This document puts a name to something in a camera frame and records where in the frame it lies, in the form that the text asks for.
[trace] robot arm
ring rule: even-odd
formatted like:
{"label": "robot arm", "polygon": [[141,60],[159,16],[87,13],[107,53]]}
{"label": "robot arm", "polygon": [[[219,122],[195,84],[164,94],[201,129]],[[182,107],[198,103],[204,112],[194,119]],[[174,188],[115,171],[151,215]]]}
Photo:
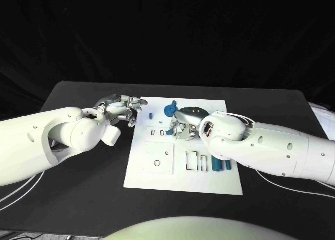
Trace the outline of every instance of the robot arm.
{"label": "robot arm", "polygon": [[200,137],[213,156],[276,176],[335,185],[335,141],[291,128],[245,124],[224,112],[200,123]]}
{"label": "robot arm", "polygon": [[132,109],[142,112],[143,105],[143,99],[113,95],[94,108],[67,107],[0,122],[0,186],[93,150],[102,140],[115,146],[122,132],[113,125],[123,120],[135,127]]}

